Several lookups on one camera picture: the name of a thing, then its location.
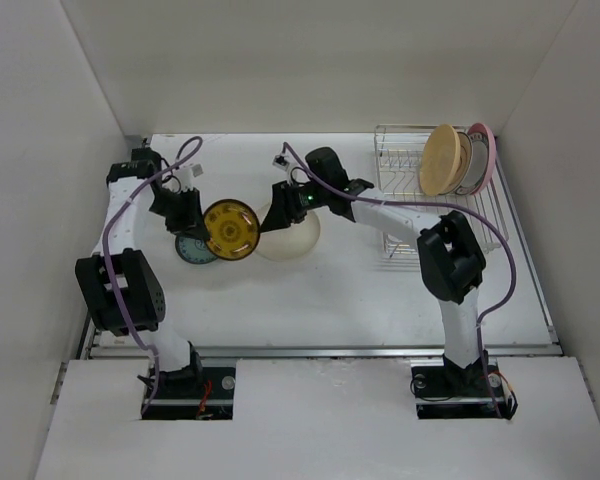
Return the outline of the blue floral plate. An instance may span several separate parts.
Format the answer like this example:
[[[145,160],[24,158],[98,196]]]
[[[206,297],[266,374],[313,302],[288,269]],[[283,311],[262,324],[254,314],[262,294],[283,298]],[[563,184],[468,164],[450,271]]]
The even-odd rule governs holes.
[[[175,237],[174,246],[178,257],[188,264],[207,265],[218,260],[200,239],[179,234]]]

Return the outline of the cream white plate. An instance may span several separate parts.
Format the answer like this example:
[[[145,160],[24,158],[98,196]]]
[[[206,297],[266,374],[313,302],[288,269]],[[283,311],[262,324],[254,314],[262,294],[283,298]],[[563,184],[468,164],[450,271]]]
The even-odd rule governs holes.
[[[262,233],[255,253],[267,260],[277,262],[299,259],[315,248],[320,235],[320,220],[313,211],[310,211],[300,224]]]

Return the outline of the small brown plate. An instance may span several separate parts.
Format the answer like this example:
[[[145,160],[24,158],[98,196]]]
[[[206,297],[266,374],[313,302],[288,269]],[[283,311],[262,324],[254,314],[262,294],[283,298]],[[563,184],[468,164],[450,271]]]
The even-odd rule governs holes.
[[[242,201],[222,199],[204,212],[204,226],[209,233],[205,244],[216,257],[240,261],[255,252],[261,226],[255,211]]]

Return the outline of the yellow wooden plate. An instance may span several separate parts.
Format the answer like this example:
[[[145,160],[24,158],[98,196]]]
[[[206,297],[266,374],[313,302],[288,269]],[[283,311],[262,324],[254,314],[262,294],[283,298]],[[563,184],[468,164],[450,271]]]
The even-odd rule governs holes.
[[[459,134],[441,124],[429,135],[421,156],[419,182],[428,196],[437,196],[451,184],[460,165]]]

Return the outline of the white patterned plate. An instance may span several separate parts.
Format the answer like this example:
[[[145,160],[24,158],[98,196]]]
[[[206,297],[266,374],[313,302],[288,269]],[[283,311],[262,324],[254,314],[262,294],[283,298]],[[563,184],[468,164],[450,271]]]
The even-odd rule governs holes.
[[[471,179],[467,179],[472,162],[472,142],[464,132],[458,133],[460,142],[460,164],[448,187],[447,194],[466,195],[473,188]]]

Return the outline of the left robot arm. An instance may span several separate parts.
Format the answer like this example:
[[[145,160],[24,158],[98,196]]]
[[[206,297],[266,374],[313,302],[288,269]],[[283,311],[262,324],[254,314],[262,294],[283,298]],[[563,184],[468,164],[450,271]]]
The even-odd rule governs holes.
[[[168,320],[166,295],[140,241],[150,215],[163,218],[167,232],[175,237],[209,239],[199,191],[173,191],[164,185],[187,159],[182,155],[168,164],[155,150],[139,147],[129,160],[112,165],[106,178],[109,202],[102,233],[92,253],[75,264],[96,328],[132,337],[154,360],[144,383],[173,388],[185,397],[203,387],[203,367],[192,343],[180,337]]]

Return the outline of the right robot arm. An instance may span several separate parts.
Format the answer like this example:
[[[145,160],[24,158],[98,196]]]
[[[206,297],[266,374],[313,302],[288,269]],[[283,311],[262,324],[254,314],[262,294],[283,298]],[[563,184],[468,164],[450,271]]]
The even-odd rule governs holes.
[[[458,210],[436,216],[393,205],[372,182],[349,178],[330,147],[311,151],[303,163],[290,160],[290,152],[285,146],[273,160],[286,179],[272,185],[261,231],[287,229],[302,223],[309,211],[326,207],[336,216],[413,244],[422,282],[441,310],[445,386],[457,394],[475,387],[484,353],[477,320],[478,287],[486,260],[466,216]]]

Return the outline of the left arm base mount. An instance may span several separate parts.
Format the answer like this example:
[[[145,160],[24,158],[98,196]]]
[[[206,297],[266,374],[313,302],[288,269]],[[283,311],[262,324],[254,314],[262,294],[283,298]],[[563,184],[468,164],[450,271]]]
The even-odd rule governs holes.
[[[204,367],[198,374],[191,369],[161,372],[156,395],[151,399],[154,370],[138,376],[145,385],[142,420],[225,421],[233,419],[236,368]]]

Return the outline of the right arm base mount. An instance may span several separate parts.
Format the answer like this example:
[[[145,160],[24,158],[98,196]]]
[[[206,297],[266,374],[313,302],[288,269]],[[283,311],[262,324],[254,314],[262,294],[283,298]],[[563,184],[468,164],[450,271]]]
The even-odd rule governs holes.
[[[505,419],[512,420],[519,402],[496,362],[489,362],[488,377],[480,362],[469,370],[469,380],[453,379],[444,365],[411,367],[410,391],[419,420]]]

